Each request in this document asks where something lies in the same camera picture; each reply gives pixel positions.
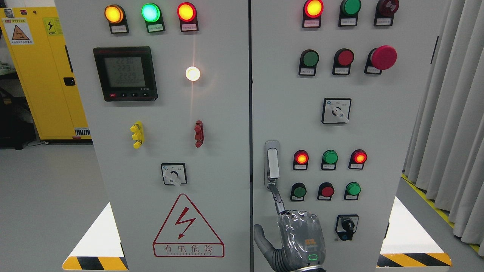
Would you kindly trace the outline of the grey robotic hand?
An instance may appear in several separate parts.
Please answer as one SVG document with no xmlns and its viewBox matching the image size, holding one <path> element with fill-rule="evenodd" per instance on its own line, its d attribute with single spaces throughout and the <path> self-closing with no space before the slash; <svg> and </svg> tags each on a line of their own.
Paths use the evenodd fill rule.
<svg viewBox="0 0 484 272">
<path fill-rule="evenodd" d="M 254 241 L 270 267 L 275 272 L 290 272 L 322 265 L 326 247 L 319 218 L 307 211 L 286 210 L 276 186 L 271 184 L 269 188 L 275 200 L 283 247 L 275 249 L 259 224 L 254 225 Z"/>
</svg>

